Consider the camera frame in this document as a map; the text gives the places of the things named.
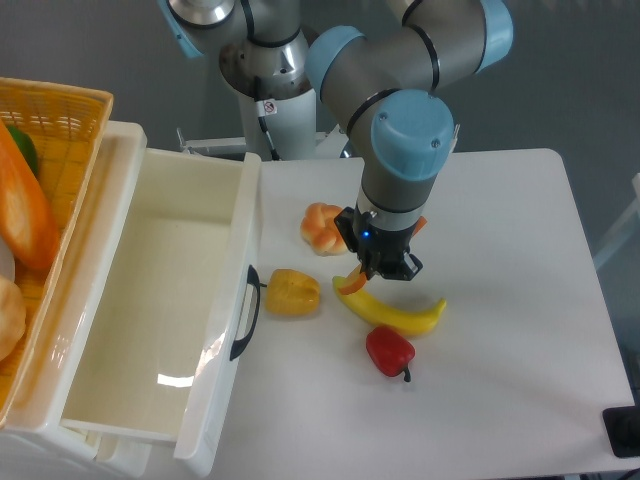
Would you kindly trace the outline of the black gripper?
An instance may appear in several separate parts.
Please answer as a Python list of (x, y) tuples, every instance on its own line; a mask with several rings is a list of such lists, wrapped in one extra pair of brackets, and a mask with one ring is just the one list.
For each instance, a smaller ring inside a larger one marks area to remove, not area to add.
[(410, 241), (417, 221), (402, 230), (388, 230), (374, 224), (371, 212), (346, 207), (335, 224), (348, 250), (357, 256), (360, 272), (367, 280), (380, 276), (386, 280), (411, 281), (423, 268), (411, 252)]

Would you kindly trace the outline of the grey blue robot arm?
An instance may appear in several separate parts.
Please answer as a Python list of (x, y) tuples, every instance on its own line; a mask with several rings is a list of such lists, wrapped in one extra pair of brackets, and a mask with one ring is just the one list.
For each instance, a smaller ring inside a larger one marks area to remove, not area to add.
[(354, 207), (336, 218), (366, 277), (408, 281), (421, 262), (410, 240), (458, 128), (437, 89), (502, 60), (513, 23), (501, 1), (393, 1), (399, 29), (380, 41), (351, 26), (315, 34), (297, 1), (163, 1), (184, 54), (216, 41), (237, 96), (249, 152), (312, 157), (316, 108), (334, 116), (364, 170)]

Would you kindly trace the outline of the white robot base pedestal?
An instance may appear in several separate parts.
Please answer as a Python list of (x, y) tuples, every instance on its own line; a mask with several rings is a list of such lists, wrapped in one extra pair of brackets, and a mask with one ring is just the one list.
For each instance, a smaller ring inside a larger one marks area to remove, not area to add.
[(305, 73), (303, 32), (277, 46), (243, 40), (219, 55), (236, 95), (247, 150), (263, 160), (310, 159), (316, 149), (316, 93)]

